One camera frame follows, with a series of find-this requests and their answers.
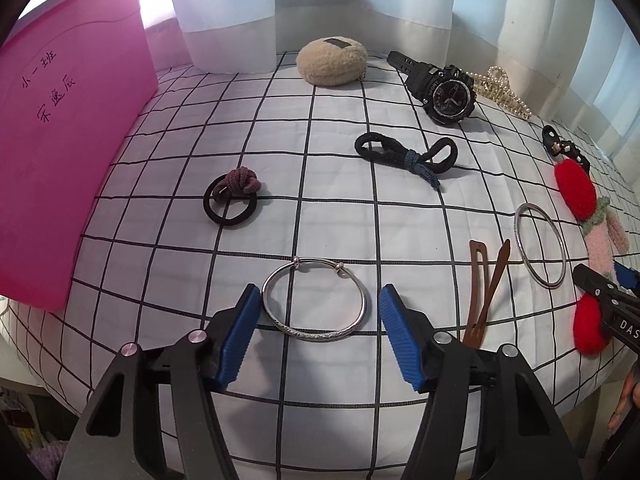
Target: metal screw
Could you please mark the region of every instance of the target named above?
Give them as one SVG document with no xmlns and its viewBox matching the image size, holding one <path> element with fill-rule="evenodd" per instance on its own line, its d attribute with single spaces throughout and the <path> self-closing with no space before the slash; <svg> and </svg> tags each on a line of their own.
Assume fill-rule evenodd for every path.
<svg viewBox="0 0 640 480">
<path fill-rule="evenodd" d="M 514 345 L 505 345 L 502 347 L 502 353 L 507 357 L 516 357 L 518 349 Z"/>
<path fill-rule="evenodd" d="M 204 330 L 193 330 L 189 332 L 189 341 L 192 343 L 199 343 L 207 338 L 207 333 Z"/>
<path fill-rule="evenodd" d="M 127 343 L 120 349 L 120 353 L 126 357 L 135 354 L 138 351 L 138 345 L 135 343 Z"/>
<path fill-rule="evenodd" d="M 441 345 L 448 345 L 452 339 L 449 332 L 436 332 L 433 334 L 433 340 Z"/>
</svg>

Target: checkered tablecloth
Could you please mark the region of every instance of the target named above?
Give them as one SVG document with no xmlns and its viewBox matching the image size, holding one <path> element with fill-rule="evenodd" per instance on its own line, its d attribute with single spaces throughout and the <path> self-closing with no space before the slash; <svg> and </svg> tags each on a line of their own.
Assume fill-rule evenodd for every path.
<svg viewBox="0 0 640 480">
<path fill-rule="evenodd" d="M 584 239 L 558 193 L 542 122 L 520 120 L 486 99 L 460 124 L 434 124 L 383 57 L 366 78 L 315 88 L 295 54 L 261 75 L 212 75 L 183 66 L 158 74 L 159 91 L 111 165 L 82 235 L 64 312 L 10 302 L 2 334 L 61 402 L 80 412 L 127 342 L 170 345 L 233 306 L 244 286 L 261 286 L 299 256 L 345 262 L 369 292 L 354 335 L 329 344 L 285 338 L 262 317 L 238 380 L 214 404 L 241 479 L 399 478 L 426 396 L 402 380 L 377 315 L 377 292 L 393 283 L 406 306 L 461 336 L 470 298 L 470 239 L 494 260 L 511 238 L 508 270 L 492 303 L 484 348 L 511 342 L 535 370 L 559 413 L 589 395 L 622 358 L 616 341 L 596 358 L 574 348 L 580 292 L 571 267 L 587 261 Z M 556 124 L 591 161 L 598 192 L 611 198 L 640 267 L 640 209 L 616 168 L 587 136 Z M 458 160 L 442 191 L 407 171 L 371 164 L 354 150 L 367 130 L 424 152 L 445 135 Z M 252 168 L 263 183 L 246 223 L 220 228 L 202 209 L 217 176 Z M 554 219 L 568 249 L 564 283 L 549 291 L 527 272 L 513 239 L 522 202 Z M 244 208 L 233 204 L 228 216 Z M 561 264 L 543 221 L 525 218 L 527 254 L 552 280 Z M 273 290 L 276 314 L 295 327 L 334 330 L 358 310 L 358 291 L 329 269 L 297 272 Z M 179 462 L 169 388 L 161 390 L 169 462 Z M 479 392 L 470 394 L 462 466 L 474 456 Z"/>
</svg>

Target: fluffy beige pouch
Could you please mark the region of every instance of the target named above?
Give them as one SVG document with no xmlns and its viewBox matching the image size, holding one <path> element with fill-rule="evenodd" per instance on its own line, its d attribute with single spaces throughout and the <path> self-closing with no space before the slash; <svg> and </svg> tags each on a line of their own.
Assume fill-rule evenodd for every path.
<svg viewBox="0 0 640 480">
<path fill-rule="evenodd" d="M 302 79 L 312 85 L 342 85 L 364 77 L 367 51 L 357 41 L 332 36 L 306 44 L 296 64 Z"/>
</svg>

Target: red pom-pom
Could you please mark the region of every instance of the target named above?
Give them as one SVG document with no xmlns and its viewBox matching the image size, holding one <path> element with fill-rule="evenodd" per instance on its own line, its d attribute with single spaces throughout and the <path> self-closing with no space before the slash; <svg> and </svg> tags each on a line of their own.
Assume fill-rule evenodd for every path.
<svg viewBox="0 0 640 480">
<path fill-rule="evenodd" d="M 609 344 L 611 337 L 600 329 L 601 321 L 598 300 L 585 294 L 575 307 L 574 342 L 578 352 L 583 355 L 597 354 Z"/>
<path fill-rule="evenodd" d="M 574 214 L 584 221 L 596 211 L 596 189 L 587 172 L 571 158 L 566 158 L 554 168 L 560 194 Z"/>
</svg>

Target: purple knot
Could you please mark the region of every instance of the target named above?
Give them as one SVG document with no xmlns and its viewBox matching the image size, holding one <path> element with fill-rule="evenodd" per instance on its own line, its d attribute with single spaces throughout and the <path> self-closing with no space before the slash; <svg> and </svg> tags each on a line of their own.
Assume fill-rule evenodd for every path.
<svg viewBox="0 0 640 480">
<path fill-rule="evenodd" d="M 262 184 L 255 173 L 244 166 L 231 170 L 213 189 L 216 202 L 226 202 L 231 198 L 245 198 L 260 190 Z"/>
</svg>

